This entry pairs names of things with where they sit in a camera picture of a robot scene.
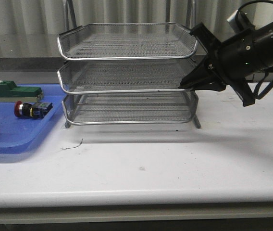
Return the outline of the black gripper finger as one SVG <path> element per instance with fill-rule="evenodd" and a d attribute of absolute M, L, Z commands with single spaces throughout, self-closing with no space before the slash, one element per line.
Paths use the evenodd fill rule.
<path fill-rule="evenodd" d="M 219 49 L 222 42 L 203 23 L 194 26 L 190 31 L 190 35 L 198 40 L 212 59 L 219 60 Z"/>
<path fill-rule="evenodd" d="M 188 75 L 180 82 L 180 89 L 209 90 L 213 82 L 213 74 L 207 68 L 207 60 L 202 60 Z"/>

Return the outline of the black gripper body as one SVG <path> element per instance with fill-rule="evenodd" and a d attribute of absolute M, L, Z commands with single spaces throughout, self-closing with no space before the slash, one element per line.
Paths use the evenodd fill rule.
<path fill-rule="evenodd" d="M 223 82 L 230 85 L 243 102 L 243 106 L 255 103 L 255 96 L 246 77 L 258 71 L 256 50 L 251 29 L 246 29 L 220 44 L 213 63 Z"/>

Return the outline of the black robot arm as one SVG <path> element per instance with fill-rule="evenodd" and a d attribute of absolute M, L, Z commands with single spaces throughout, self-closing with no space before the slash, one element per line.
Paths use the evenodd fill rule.
<path fill-rule="evenodd" d="M 181 89 L 223 91 L 229 85 L 243 102 L 253 105 L 273 87 L 273 81 L 258 93 L 246 77 L 273 67 L 273 22 L 255 30 L 246 28 L 220 42 L 203 23 L 192 28 L 193 35 L 207 54 L 180 82 Z"/>

